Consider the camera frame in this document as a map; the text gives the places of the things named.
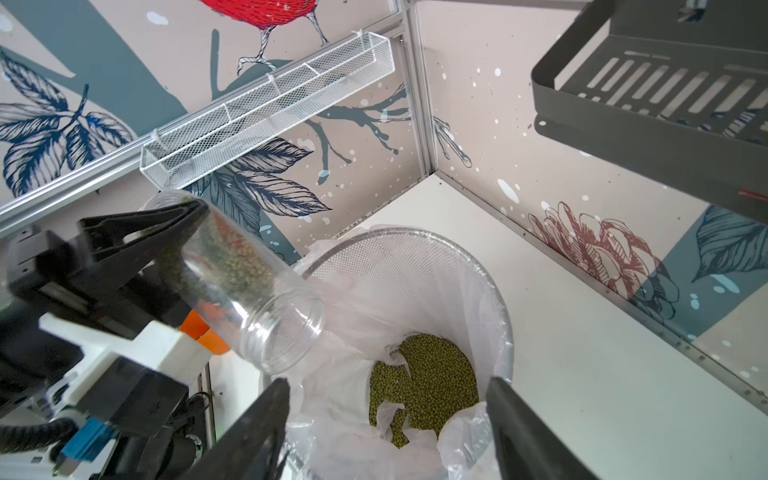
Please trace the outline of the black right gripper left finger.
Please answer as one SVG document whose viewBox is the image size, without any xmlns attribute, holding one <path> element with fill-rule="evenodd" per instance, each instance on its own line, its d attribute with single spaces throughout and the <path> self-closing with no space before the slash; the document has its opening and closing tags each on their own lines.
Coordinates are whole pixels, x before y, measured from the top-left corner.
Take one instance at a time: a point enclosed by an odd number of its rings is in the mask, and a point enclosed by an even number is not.
<svg viewBox="0 0 768 480">
<path fill-rule="evenodd" d="M 286 464 L 281 450 L 289 399 L 288 381 L 284 378 L 274 380 L 181 479 L 278 479 Z"/>
</svg>

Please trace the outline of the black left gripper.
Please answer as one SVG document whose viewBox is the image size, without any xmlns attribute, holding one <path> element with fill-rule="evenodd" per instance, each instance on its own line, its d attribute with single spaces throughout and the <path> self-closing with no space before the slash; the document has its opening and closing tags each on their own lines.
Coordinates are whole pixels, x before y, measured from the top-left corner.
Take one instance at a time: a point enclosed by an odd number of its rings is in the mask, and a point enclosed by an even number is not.
<svg viewBox="0 0 768 480">
<path fill-rule="evenodd" d="M 180 326 L 186 305 L 155 260 L 179 256 L 208 216 L 204 201 L 191 200 L 83 218 L 70 241 L 23 230 L 6 258 L 12 300 L 1 311 L 2 383 L 52 383 L 82 359 L 79 347 L 41 330 L 46 313 L 125 339 L 152 321 Z"/>
</svg>

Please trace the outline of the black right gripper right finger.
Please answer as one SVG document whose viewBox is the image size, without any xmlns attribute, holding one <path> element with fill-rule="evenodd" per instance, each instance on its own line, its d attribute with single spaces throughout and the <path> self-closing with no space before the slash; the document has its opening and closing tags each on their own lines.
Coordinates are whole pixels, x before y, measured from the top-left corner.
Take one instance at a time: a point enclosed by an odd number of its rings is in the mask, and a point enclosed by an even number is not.
<svg viewBox="0 0 768 480">
<path fill-rule="evenodd" d="M 595 480 L 504 379 L 490 379 L 486 403 L 502 479 Z"/>
</svg>

